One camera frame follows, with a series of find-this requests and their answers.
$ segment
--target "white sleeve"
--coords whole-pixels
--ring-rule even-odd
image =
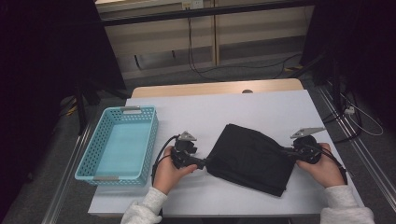
[[[348,185],[325,189],[328,208],[320,213],[320,223],[374,223],[374,215],[370,208],[359,207]]]
[[[159,223],[158,216],[163,203],[168,197],[159,190],[150,187],[142,204],[133,202],[125,211],[121,224],[152,224]]]

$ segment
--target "wooden panel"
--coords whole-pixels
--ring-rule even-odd
[[[274,79],[274,80],[254,80],[254,81],[139,87],[134,89],[132,97],[135,98],[135,97],[241,93],[244,90],[251,90],[253,92],[299,91],[303,89],[304,88],[300,80],[295,78],[288,78],[288,79]]]
[[[308,20],[304,7],[220,15],[219,44],[305,35]]]
[[[100,15],[101,18],[116,18],[178,11],[181,10],[180,2],[181,0],[178,3],[168,5],[160,3],[160,6],[140,8],[131,8],[133,5],[129,5],[125,7],[129,9],[107,11]],[[114,2],[113,5],[122,7],[120,2]],[[205,7],[210,7],[210,1],[205,1]],[[193,48],[212,46],[212,18],[191,19]],[[109,26],[106,27],[106,32],[117,57],[187,49],[189,47],[189,24],[187,19]]]

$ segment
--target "wire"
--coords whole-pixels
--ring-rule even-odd
[[[294,54],[294,55],[290,56],[289,58],[286,58],[285,60],[282,60],[282,61],[279,62],[279,63],[273,63],[273,64],[263,65],[263,66],[245,66],[245,65],[217,66],[217,67],[210,68],[210,69],[207,69],[207,70],[204,70],[204,71],[199,71],[199,70],[195,67],[195,62],[194,62],[194,58],[193,58],[193,54],[192,54],[192,38],[191,38],[192,28],[191,28],[191,18],[188,18],[188,22],[189,22],[189,66],[190,66],[191,71],[197,73],[200,77],[205,78],[205,79],[215,80],[215,81],[218,81],[218,82],[223,82],[223,80],[219,80],[219,79],[212,78],[212,77],[205,77],[205,76],[202,75],[203,73],[211,72],[211,71],[214,71],[214,70],[217,70],[217,69],[223,69],[223,68],[250,68],[250,69],[260,69],[260,68],[274,67],[274,66],[277,66],[277,65],[282,64],[282,69],[280,70],[280,72],[279,72],[276,76],[272,77],[272,79],[275,79],[275,78],[279,77],[280,75],[282,75],[283,70],[284,70],[284,68],[285,68],[285,63],[286,63],[288,60],[290,60],[290,59],[292,59],[292,58],[294,58],[294,57],[297,57],[297,56],[301,56],[301,55],[302,55],[301,53]]]
[[[76,100],[75,96],[71,97],[70,100],[68,100],[64,105],[61,106],[60,111],[63,111],[68,105],[70,105],[70,103],[72,103],[75,100]],[[67,112],[60,114],[59,117],[63,117],[65,115],[69,116],[69,115],[73,114],[76,111],[78,111],[78,108],[77,108],[77,103],[75,101],[72,104],[72,106],[67,110]]]
[[[335,116],[334,118],[332,118],[332,119],[330,119],[330,120],[323,120],[323,123],[324,124],[327,124],[327,123],[330,123],[330,122],[333,122],[333,121],[335,121],[335,120],[337,120],[337,119],[340,119],[341,117],[343,117],[344,116],[344,112],[342,112],[342,113],[338,113],[338,115],[337,116]]]
[[[361,124],[358,124],[358,123],[350,116],[350,114],[349,114],[350,120],[351,120],[356,126],[358,126],[362,131],[364,131],[364,132],[366,132],[366,133],[368,133],[368,134],[370,134],[370,135],[373,135],[373,136],[380,136],[380,135],[382,135],[382,134],[384,133],[384,129],[382,128],[382,126],[381,126],[378,122],[375,121],[375,119],[373,119],[370,115],[368,115],[366,112],[364,112],[364,111],[363,111],[362,109],[360,109],[358,106],[352,104],[352,102],[350,102],[350,100],[349,100],[347,97],[345,97],[343,94],[341,94],[341,96],[344,97],[344,98],[345,98],[353,107],[355,107],[358,111],[360,111],[362,114],[364,114],[365,116],[367,116],[370,120],[372,120],[372,121],[379,127],[379,129],[381,130],[381,132],[380,132],[380,133],[370,133],[370,132],[368,132],[367,130],[365,130],[365,129],[362,127]]]
[[[167,156],[164,156],[164,157],[162,157],[159,161],[158,161],[158,164],[160,164],[161,163],[161,161],[163,160],[163,159],[165,159],[165,158],[167,158],[167,157],[170,157],[171,155],[167,155]]]
[[[197,70],[197,68],[195,67],[195,62],[194,62],[194,57],[192,55],[192,38],[191,38],[191,33],[192,33],[192,29],[191,29],[191,18],[187,18],[188,22],[189,22],[189,65],[190,65],[190,69],[191,71],[195,72],[196,74],[198,74],[198,76],[205,78],[205,79],[209,79],[209,80],[214,80],[217,82],[223,82],[223,80],[219,80],[217,78],[213,78],[213,77],[205,77],[201,74],[201,72],[199,72]]]
[[[154,184],[154,178],[155,178],[155,173],[157,172],[157,167],[158,164],[160,163],[160,157],[163,154],[163,151],[165,150],[166,146],[168,146],[168,144],[174,140],[177,139],[179,137],[179,135],[174,135],[171,138],[168,139],[168,141],[166,141],[166,143],[163,145],[163,148],[161,148],[160,152],[158,153],[157,159],[155,159],[154,164],[152,165],[152,171],[151,171],[151,185]]]
[[[352,94],[352,97],[353,97],[353,101],[354,101],[355,104],[357,105],[358,102],[357,102],[357,100],[356,100],[356,96],[355,96],[355,94],[353,93],[353,91],[351,92],[351,94]],[[356,116],[356,118],[358,119],[359,125],[362,126],[362,124],[361,124],[361,114],[359,113],[359,111],[358,111],[357,113],[355,113],[355,116]],[[344,143],[344,142],[347,142],[347,141],[349,141],[349,140],[352,140],[352,139],[358,137],[359,135],[361,135],[361,128],[359,128],[358,130],[353,130],[353,132],[354,132],[354,134],[350,135],[349,137],[347,137],[347,138],[345,138],[345,139],[342,139],[342,140],[333,141],[333,143],[334,143],[334,144]]]
[[[322,153],[323,155],[329,157],[332,161],[334,161],[335,164],[337,165],[338,169],[340,170],[340,174],[343,177],[344,182],[347,184],[347,169],[344,168],[344,166],[337,160],[337,158],[334,157],[334,155],[332,154],[332,152],[329,149],[327,149],[325,147],[320,147],[320,148],[312,147],[312,146],[309,146],[306,144],[304,144],[304,146],[313,148],[314,150],[319,151],[320,153]]]

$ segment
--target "dark background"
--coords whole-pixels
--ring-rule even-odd
[[[1,0],[1,212],[42,159],[60,111],[86,79],[124,89],[91,0]]]
[[[314,80],[332,76],[332,60],[340,65],[344,90],[358,92],[382,124],[395,130],[396,3],[351,0],[317,5],[306,36],[301,64],[320,53],[328,57],[315,67]]]

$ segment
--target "black cable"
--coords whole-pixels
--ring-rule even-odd
[[[337,167],[338,167],[338,170],[340,171],[341,176],[342,176],[343,179],[344,179],[344,182],[347,184],[347,169],[344,168],[344,166],[337,160],[337,158],[334,157],[334,155],[330,152],[329,149],[327,149],[327,148],[325,148],[325,147],[320,147],[320,149],[319,149],[319,148],[317,148],[317,147],[312,147],[312,146],[309,146],[309,145],[304,145],[304,146],[305,146],[305,147],[313,148],[314,150],[320,152],[321,154],[327,156],[327,157],[330,158],[332,161],[334,161],[335,164],[336,164]]]
[[[163,154],[163,151],[165,150],[165,148],[168,146],[168,144],[174,140],[177,139],[178,135],[174,135],[171,138],[168,139],[168,141],[166,141],[166,143],[163,145],[163,148],[161,148],[160,152],[158,153],[157,159],[155,159],[154,164],[152,165],[152,171],[151,171],[151,185],[154,184],[154,178],[155,178],[155,173],[157,171],[157,167],[158,164],[160,163],[160,157]]]
[[[154,162],[154,164],[152,165],[152,171],[151,171],[151,186],[154,185],[155,173],[157,172],[158,164],[160,164],[160,162],[161,162],[163,159],[165,159],[166,157],[169,157],[169,156],[170,156],[170,155],[167,155],[167,156],[164,156],[164,157],[162,157],[162,158],[160,159],[161,155],[163,154],[163,151],[165,150],[165,148],[168,146],[168,144],[169,144],[172,140],[177,139],[178,137],[179,137],[179,135],[174,135],[174,136],[172,136],[171,138],[169,138],[168,141],[166,141],[166,143],[163,144],[163,148],[161,148],[160,152],[158,153],[157,158],[155,159],[155,162]],[[163,215],[163,210],[161,209],[161,210],[160,210],[160,213],[159,213],[159,216],[162,216],[162,215]]]
[[[340,119],[341,117],[344,116],[344,114],[345,114],[344,111],[345,111],[346,109],[347,109],[347,106],[346,106],[346,105],[343,105],[342,112],[338,113],[337,116],[335,116],[335,117],[332,118],[332,119],[323,120],[323,123],[324,123],[324,124],[327,124],[327,123],[333,122],[333,121],[335,121],[335,120],[337,120],[337,119]]]
[[[217,81],[217,82],[223,82],[223,80],[219,80],[213,77],[205,77],[201,74],[201,72],[199,72],[197,70],[197,68],[195,67],[195,62],[194,62],[194,58],[192,55],[192,38],[191,38],[191,33],[192,33],[192,29],[191,29],[191,18],[187,18],[188,22],[189,22],[189,66],[191,71],[195,72],[196,74],[198,74],[198,76],[205,78],[205,79],[209,79],[209,80],[213,80],[213,81]]]
[[[269,65],[263,65],[263,66],[245,66],[245,65],[231,65],[231,66],[217,66],[214,68],[210,68],[207,69],[205,71],[199,71],[196,67],[195,67],[195,62],[194,62],[194,58],[193,58],[193,54],[192,54],[192,38],[191,38],[191,33],[192,33],[192,28],[191,28],[191,18],[188,18],[188,23],[189,23],[189,66],[191,71],[197,73],[200,77],[205,78],[205,79],[209,79],[209,80],[214,80],[214,81],[218,81],[218,82],[223,82],[223,80],[219,80],[216,78],[212,78],[212,77],[205,77],[202,75],[202,73],[207,73],[216,69],[222,69],[222,68],[250,68],[250,69],[259,69],[259,68],[267,68],[267,67],[273,67],[273,66],[277,66],[282,64],[282,69],[279,72],[279,74],[277,74],[275,77],[272,77],[272,79],[275,79],[277,77],[279,77],[280,75],[282,75],[283,70],[285,68],[285,63],[297,56],[301,56],[301,53],[298,54],[294,54],[292,56],[290,56],[289,58],[279,62],[279,63],[274,63],[274,64],[269,64]]]
[[[353,93],[353,91],[351,92],[351,94],[352,94],[352,97],[353,97],[353,101],[354,101],[354,103],[355,103],[354,105],[355,105],[356,107],[358,107],[358,102],[357,102],[357,100],[356,100],[356,96],[355,96],[355,94]],[[356,110],[356,111],[355,111],[355,116],[356,116],[356,118],[357,118],[357,120],[358,120],[359,126],[362,127],[361,113],[360,113],[359,110]],[[354,134],[352,134],[351,136],[349,136],[349,137],[347,137],[347,138],[345,138],[345,139],[342,139],[342,140],[333,141],[333,143],[334,143],[334,144],[344,143],[344,142],[347,142],[347,141],[349,141],[349,140],[352,140],[352,139],[358,137],[359,135],[361,135],[361,128],[360,128],[360,127],[358,127],[358,130],[357,130],[357,131],[354,130]]]

